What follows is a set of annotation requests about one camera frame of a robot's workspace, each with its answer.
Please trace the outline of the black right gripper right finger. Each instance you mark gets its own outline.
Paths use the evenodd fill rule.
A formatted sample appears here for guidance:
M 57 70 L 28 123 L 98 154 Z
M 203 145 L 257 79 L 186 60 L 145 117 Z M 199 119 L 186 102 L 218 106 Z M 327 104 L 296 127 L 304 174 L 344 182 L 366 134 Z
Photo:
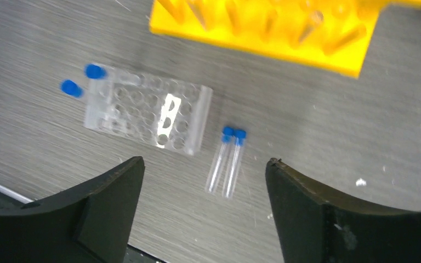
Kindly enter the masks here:
M 277 158 L 265 179 L 285 262 L 421 262 L 421 211 L 359 199 Z

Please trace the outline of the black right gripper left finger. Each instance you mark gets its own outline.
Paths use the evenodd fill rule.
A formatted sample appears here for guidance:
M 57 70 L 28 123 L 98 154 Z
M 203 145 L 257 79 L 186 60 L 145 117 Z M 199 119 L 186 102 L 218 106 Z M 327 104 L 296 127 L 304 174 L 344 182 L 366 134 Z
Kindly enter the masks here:
M 136 156 L 32 202 L 0 193 L 0 262 L 122 262 L 144 173 Z

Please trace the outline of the blue capped tube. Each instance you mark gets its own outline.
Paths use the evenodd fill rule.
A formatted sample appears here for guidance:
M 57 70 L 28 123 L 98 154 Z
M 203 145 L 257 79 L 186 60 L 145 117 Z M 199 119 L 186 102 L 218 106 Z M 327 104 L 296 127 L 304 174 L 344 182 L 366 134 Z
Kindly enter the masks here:
M 78 84 L 70 79 L 65 79 L 60 83 L 60 89 L 63 93 L 80 99 L 84 95 L 84 90 Z
M 108 77 L 106 68 L 97 64 L 86 64 L 84 74 L 89 79 L 105 79 Z
M 233 138 L 234 129 L 230 126 L 225 126 L 221 131 L 220 143 L 215 152 L 207 177 L 205 191 L 208 193 L 215 193 L 218 188 L 221 175 L 229 157 Z
M 223 184 L 222 196 L 230 199 L 233 197 L 238 173 L 241 167 L 241 159 L 245 146 L 247 133 L 243 129 L 234 130 L 230 142 L 230 155 L 226 167 L 225 179 Z

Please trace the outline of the clear test tube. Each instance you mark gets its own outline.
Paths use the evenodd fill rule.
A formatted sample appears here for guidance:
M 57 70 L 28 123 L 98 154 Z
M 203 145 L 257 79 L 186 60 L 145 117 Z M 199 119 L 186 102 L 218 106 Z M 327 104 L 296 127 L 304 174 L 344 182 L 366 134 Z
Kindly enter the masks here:
M 324 22 L 323 12 L 314 10 L 304 21 L 301 32 L 295 38 L 295 45 L 301 45 Z

